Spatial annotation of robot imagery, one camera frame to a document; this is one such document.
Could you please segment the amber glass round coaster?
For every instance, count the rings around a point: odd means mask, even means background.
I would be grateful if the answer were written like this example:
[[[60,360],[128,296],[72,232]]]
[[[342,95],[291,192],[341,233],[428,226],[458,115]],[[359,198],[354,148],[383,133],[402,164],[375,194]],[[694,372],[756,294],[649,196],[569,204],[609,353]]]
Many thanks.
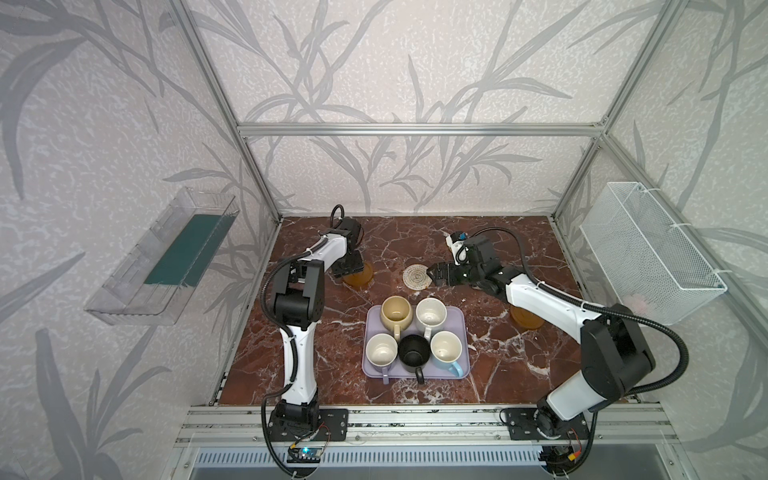
[[[374,269],[370,262],[363,263],[363,269],[360,272],[349,274],[342,277],[343,282],[355,289],[365,288],[373,279]]]

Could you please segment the white woven round coaster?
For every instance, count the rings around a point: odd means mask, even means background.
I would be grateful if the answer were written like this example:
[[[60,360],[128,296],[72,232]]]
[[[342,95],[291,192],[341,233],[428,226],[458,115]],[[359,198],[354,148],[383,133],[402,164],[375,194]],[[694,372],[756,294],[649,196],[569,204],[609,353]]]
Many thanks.
[[[423,264],[413,264],[403,271],[404,285],[414,291],[422,291],[432,284],[432,279],[428,275],[428,267]]]

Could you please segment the beige ceramic mug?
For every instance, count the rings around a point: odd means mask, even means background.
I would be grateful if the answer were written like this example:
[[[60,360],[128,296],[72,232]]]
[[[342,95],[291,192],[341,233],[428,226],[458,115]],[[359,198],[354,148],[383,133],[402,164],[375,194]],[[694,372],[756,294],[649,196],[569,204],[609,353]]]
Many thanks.
[[[413,308],[405,297],[395,295],[383,301],[380,309],[380,321],[397,342],[401,341],[412,320]]]

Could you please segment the white speckled mug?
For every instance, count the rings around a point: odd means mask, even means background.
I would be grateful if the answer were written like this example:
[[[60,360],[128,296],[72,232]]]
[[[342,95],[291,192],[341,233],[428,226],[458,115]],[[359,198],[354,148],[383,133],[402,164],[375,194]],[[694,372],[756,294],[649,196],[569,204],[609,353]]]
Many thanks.
[[[442,301],[434,297],[425,298],[417,304],[415,309],[416,328],[427,341],[430,341],[443,329],[447,314],[447,307]]]

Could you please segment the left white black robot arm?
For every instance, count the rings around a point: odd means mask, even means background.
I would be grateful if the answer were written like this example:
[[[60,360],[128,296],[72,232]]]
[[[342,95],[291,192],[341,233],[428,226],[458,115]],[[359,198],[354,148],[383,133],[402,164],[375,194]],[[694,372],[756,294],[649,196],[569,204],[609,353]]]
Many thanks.
[[[317,242],[275,266],[260,291],[263,314],[280,332],[284,386],[267,394],[278,398],[273,424],[319,428],[318,386],[314,373],[314,335],[325,305],[325,276],[340,278],[364,268],[359,251],[363,228],[351,217],[332,219]]]

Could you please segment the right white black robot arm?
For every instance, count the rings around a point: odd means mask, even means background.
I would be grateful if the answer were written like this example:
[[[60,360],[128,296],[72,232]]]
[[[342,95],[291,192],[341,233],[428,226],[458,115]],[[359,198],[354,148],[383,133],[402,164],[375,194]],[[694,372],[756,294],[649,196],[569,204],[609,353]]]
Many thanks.
[[[597,413],[627,395],[662,389],[687,371],[689,349],[669,327],[635,315],[622,304],[606,307],[567,294],[537,279],[526,261],[518,266],[504,264],[485,231],[454,232],[446,242],[451,261],[427,269],[435,285],[471,286],[542,318],[580,345],[580,371],[537,404],[534,420],[542,436],[556,439],[584,412]],[[678,351],[673,370],[650,383],[643,380],[656,361],[644,327],[667,336]]]

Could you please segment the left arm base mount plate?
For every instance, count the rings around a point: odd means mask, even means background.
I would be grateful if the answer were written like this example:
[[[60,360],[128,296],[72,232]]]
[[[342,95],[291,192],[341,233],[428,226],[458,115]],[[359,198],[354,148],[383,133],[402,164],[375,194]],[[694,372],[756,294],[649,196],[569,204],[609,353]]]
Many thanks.
[[[291,413],[279,405],[268,420],[269,438],[283,442],[298,440],[309,434],[317,440],[342,442],[346,440],[348,426],[349,410],[339,408]]]

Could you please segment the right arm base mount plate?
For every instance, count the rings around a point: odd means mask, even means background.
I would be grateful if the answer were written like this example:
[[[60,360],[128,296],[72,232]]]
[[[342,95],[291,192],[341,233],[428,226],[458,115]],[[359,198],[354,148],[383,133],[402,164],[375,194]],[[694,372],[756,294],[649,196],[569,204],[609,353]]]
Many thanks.
[[[583,414],[565,421],[548,410],[511,407],[502,409],[499,419],[511,440],[586,440],[589,437],[589,425]]]

